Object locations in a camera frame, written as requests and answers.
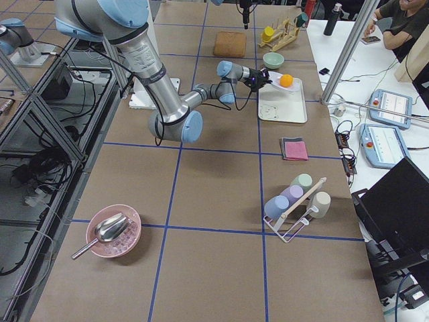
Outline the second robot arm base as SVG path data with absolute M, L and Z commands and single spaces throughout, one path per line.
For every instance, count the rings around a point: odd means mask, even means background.
M 1 51 L 20 67 L 41 67 L 48 59 L 27 30 L 22 20 L 8 18 L 1 21 Z

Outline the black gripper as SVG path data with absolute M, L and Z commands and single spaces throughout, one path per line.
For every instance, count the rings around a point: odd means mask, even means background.
M 261 70 L 249 69 L 247 87 L 250 88 L 252 93 L 258 92 L 258 90 L 266 84 L 272 84 L 272 80 L 269 77 L 269 70 L 267 68 L 262 68 Z

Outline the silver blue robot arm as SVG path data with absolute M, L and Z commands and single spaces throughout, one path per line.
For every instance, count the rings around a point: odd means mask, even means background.
M 255 70 L 223 60 L 217 66 L 220 83 L 196 85 L 180 96 L 147 34 L 147 1 L 56 1 L 55 6 L 59 32 L 89 42 L 107 40 L 120 49 L 156 106 L 149 130 L 158 139 L 195 142 L 203 128 L 202 115 L 196 110 L 199 105 L 208 99 L 234 103 L 239 81 L 253 92 L 271 83 L 267 69 Z

